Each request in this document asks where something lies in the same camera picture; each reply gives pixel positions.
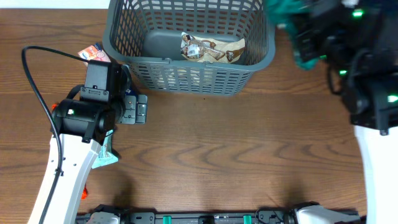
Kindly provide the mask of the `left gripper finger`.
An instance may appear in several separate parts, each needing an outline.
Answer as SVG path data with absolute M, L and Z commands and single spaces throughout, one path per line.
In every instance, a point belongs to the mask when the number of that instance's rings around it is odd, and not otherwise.
M 137 95 L 136 105 L 136 123 L 145 124 L 147 119 L 147 103 L 148 97 L 146 95 Z
M 135 124 L 136 123 L 136 106 L 137 98 L 132 95 L 125 96 L 124 112 L 120 118 L 121 124 Z

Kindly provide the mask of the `green Nescafe coffee bag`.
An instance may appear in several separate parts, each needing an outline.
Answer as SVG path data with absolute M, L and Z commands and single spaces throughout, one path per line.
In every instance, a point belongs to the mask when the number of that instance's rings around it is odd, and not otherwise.
M 307 5 L 304 0 L 267 0 L 266 1 L 267 16 L 269 20 L 279 29 L 284 29 L 289 36 L 293 47 L 293 56 L 298 67 L 304 70 L 311 70 L 315 67 L 318 60 L 311 59 L 304 62 L 295 40 L 297 28 L 293 23 L 293 16 L 307 13 Z

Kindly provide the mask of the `grey plastic lattice basket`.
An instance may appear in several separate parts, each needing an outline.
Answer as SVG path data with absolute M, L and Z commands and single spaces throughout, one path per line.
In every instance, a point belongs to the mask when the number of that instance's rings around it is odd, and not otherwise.
M 244 39 L 246 48 L 234 63 L 192 62 L 181 54 L 182 32 L 222 42 Z M 103 47 L 147 88 L 161 90 L 153 82 L 154 70 L 183 67 L 200 71 L 200 89 L 177 92 L 231 96 L 272 62 L 275 27 L 262 1 L 111 1 Z

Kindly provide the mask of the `brown cookie pouch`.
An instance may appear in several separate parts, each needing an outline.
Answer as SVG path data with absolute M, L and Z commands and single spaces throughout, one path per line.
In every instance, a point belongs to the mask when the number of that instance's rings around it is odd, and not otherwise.
M 182 32 L 181 40 L 181 54 L 192 62 L 234 63 L 240 59 L 246 48 L 244 39 L 222 42 Z

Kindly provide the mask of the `beige paper pouch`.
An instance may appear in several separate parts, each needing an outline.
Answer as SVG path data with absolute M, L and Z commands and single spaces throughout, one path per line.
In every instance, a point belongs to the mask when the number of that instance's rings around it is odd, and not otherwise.
M 190 68 L 158 68 L 153 71 L 154 84 L 158 89 L 170 91 L 199 91 L 200 71 Z

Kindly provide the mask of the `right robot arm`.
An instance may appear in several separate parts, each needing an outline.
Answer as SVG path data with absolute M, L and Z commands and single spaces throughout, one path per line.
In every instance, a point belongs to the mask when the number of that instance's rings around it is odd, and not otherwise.
M 307 62 L 322 58 L 363 160 L 367 223 L 397 222 L 397 2 L 300 1 L 291 19 Z

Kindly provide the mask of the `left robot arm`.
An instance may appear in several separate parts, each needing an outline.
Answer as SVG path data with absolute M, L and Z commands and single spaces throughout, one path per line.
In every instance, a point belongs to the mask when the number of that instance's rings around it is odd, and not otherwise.
M 73 223 L 88 174 L 117 124 L 144 124 L 146 95 L 126 65 L 88 62 L 85 83 L 54 105 L 50 153 L 29 223 Z

